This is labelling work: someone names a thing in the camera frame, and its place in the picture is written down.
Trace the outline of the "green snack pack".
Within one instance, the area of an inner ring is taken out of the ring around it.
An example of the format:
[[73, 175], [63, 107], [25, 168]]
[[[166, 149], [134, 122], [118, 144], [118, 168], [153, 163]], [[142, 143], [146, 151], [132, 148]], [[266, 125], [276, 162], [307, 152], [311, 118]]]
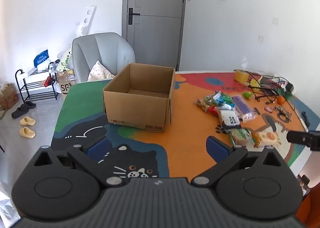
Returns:
[[251, 132], [246, 128], [230, 129], [228, 131], [228, 134], [233, 146], [235, 145], [248, 146], [248, 145], [254, 145], [255, 143], [251, 135]]

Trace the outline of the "purple mochi snack pack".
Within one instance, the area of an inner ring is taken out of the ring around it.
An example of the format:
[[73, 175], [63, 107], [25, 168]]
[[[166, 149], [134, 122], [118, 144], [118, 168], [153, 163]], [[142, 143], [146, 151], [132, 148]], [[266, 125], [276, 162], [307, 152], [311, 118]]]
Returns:
[[234, 95], [231, 97], [235, 104], [235, 108], [240, 114], [240, 118], [243, 122], [254, 120], [257, 117], [255, 111], [248, 105], [248, 103], [242, 98], [241, 95]]

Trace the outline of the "orange biscuit snack pack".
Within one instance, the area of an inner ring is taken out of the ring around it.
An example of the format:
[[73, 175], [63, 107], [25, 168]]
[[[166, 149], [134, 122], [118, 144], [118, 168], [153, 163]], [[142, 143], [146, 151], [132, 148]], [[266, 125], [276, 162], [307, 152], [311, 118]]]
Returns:
[[251, 136], [254, 141], [254, 147], [281, 145], [277, 132], [251, 132]]

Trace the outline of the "red candy packet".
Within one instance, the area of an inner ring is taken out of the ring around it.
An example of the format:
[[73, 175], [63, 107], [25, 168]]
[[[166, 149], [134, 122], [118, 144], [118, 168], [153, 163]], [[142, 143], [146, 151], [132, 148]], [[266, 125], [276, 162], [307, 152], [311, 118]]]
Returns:
[[216, 106], [212, 106], [208, 109], [208, 112], [215, 117], [219, 117], [219, 111], [217, 110]]

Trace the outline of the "blue green snack bag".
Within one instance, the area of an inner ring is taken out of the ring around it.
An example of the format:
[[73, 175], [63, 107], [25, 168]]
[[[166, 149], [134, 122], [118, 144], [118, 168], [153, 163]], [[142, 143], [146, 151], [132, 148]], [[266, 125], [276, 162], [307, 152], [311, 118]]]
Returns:
[[218, 110], [235, 110], [235, 104], [232, 98], [221, 91], [215, 92], [213, 95], [213, 103]]

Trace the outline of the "orange fruit toy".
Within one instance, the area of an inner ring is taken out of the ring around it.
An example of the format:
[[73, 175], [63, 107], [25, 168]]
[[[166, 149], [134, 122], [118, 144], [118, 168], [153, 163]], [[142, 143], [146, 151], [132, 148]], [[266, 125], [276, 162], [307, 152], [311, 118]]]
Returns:
[[277, 97], [277, 103], [279, 105], [283, 105], [285, 103], [286, 99], [282, 97], [281, 95]]

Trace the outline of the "green patterned snack bag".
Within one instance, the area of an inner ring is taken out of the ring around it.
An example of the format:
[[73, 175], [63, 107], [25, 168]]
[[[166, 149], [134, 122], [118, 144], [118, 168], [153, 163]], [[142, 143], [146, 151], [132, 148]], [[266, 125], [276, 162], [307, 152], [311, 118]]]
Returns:
[[201, 110], [204, 112], [207, 112], [211, 107], [215, 106], [215, 100], [213, 99], [213, 95], [210, 94], [196, 99], [194, 104], [201, 108]]

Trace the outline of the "green small toy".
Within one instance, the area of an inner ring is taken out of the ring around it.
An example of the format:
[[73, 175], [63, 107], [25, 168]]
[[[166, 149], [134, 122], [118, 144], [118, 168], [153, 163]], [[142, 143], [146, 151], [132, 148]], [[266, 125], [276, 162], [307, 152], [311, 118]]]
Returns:
[[251, 99], [253, 97], [253, 93], [249, 91], [243, 92], [242, 95], [245, 99]]

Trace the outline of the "yellow slipper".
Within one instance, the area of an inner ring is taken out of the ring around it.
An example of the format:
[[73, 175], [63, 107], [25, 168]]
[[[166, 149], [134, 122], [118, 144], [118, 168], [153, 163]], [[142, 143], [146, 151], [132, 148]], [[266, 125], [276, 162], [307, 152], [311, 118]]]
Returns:
[[20, 120], [20, 124], [22, 126], [33, 126], [35, 125], [35, 123], [36, 123], [36, 120], [28, 116], [25, 116]]
[[20, 133], [20, 136], [28, 139], [33, 139], [36, 136], [36, 133], [33, 130], [29, 129], [28, 127], [21, 128], [19, 133]]

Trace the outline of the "yellow toy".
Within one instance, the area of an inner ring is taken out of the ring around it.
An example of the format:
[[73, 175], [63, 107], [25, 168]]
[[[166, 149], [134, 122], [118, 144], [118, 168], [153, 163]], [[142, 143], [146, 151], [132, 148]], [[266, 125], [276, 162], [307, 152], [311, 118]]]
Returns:
[[253, 90], [259, 90], [261, 88], [260, 81], [255, 78], [251, 78], [249, 86]]

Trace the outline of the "brown cardboard box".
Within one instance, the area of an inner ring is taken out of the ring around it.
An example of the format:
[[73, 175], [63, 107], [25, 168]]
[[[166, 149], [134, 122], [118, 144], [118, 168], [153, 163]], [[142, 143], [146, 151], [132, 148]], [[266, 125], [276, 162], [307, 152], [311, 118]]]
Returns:
[[172, 123], [175, 69], [131, 63], [103, 89], [109, 123], [164, 132]]

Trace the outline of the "yellow tape roll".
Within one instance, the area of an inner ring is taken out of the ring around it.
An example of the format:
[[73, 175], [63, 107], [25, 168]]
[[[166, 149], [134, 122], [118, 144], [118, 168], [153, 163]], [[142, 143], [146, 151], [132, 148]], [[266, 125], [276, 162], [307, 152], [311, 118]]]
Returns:
[[249, 79], [249, 73], [240, 69], [234, 71], [234, 80], [240, 84], [247, 84]]

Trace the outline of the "cream dotted cushion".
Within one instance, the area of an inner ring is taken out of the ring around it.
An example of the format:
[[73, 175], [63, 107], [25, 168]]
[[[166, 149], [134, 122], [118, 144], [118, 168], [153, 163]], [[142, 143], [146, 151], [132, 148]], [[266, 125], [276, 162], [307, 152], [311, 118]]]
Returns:
[[87, 82], [113, 79], [114, 75], [104, 67], [100, 61], [97, 61], [89, 72]]

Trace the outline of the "red object on rack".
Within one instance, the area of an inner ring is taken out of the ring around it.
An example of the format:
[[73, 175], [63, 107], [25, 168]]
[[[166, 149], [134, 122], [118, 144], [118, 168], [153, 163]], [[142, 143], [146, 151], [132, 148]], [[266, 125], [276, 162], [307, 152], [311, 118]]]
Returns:
[[51, 77], [50, 75], [47, 77], [47, 79], [44, 82], [44, 86], [48, 87], [49, 85], [52, 85], [54, 83], [55, 79]]

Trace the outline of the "grey interior door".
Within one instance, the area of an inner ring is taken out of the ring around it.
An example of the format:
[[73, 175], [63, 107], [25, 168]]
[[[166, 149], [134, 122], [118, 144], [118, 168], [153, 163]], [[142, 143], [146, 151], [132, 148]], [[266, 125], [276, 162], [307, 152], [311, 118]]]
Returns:
[[[136, 62], [178, 68], [185, 0], [123, 0], [121, 35], [135, 52]], [[140, 16], [128, 25], [128, 11]]]

